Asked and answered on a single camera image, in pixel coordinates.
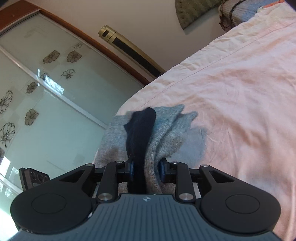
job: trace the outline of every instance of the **ribbed gray surface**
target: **ribbed gray surface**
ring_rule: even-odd
[[[208,225],[192,205],[176,202],[171,195],[122,194],[109,204],[101,204],[94,214],[72,231],[55,235],[18,232],[12,241],[279,241],[273,233],[238,237]]]

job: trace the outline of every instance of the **circular pad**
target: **circular pad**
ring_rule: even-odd
[[[66,204],[66,199],[60,195],[43,194],[33,200],[32,208],[38,213],[52,214],[61,211]]]
[[[226,206],[235,213],[250,214],[258,210],[260,203],[252,196],[238,194],[227,198]]]

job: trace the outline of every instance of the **wooden door frame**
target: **wooden door frame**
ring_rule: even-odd
[[[81,39],[83,39],[88,44],[95,47],[98,51],[106,55],[109,59],[127,71],[130,75],[135,77],[139,82],[141,82],[144,86],[148,85],[150,82],[138,73],[134,68],[128,65],[125,61],[111,52],[109,49],[101,45],[99,42],[79,30],[78,28],[74,27],[70,23],[62,20],[58,16],[32,4],[25,0],[20,0],[0,11],[0,32],[3,33],[8,31],[10,28],[14,27],[18,23],[22,22],[23,20],[27,19],[28,17],[35,15],[37,13],[41,13],[42,15],[52,19],[56,23],[60,24],[64,28],[68,29]]]

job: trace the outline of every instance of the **wrinkled fabric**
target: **wrinkled fabric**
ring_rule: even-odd
[[[139,116],[143,117],[143,112],[132,113],[127,111],[126,115],[115,116],[104,133],[94,164],[96,167],[103,167],[112,161],[126,161],[128,159],[127,154],[140,159],[145,157],[145,162],[142,165],[143,171],[140,170],[140,165],[138,165],[140,164],[138,163],[139,160],[134,160],[134,171],[140,171],[140,173],[134,174],[134,177],[138,179],[135,181],[141,182],[144,179],[146,191],[149,194],[175,194],[174,184],[160,181],[157,167],[161,159],[171,156],[182,147],[187,136],[191,137],[188,130],[191,122],[197,117],[197,112],[192,111],[182,114],[183,109],[184,105],[182,104],[173,107],[153,108],[156,116],[153,117],[154,125],[152,132],[149,133],[148,146],[146,142],[139,140],[145,138],[143,133],[131,133],[133,127],[133,131],[137,132],[141,130],[141,125],[146,125],[145,128],[149,128],[147,123],[145,124],[141,118],[137,118]],[[202,132],[195,132],[195,137],[202,140],[202,137],[198,137],[198,135],[202,135]],[[145,149],[147,146],[146,152],[143,151],[142,145],[145,145]],[[134,187],[136,186],[129,183],[127,189],[126,183],[120,183],[118,190],[124,193],[135,190]]]
[[[296,13],[262,9],[173,67],[118,111],[185,104],[204,128],[202,160],[274,195],[274,232],[296,237]]]

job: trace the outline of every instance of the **sliding wardrobe door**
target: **sliding wardrobe door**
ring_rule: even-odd
[[[0,48],[87,113],[109,124],[143,85],[100,52],[37,14],[0,37]]]

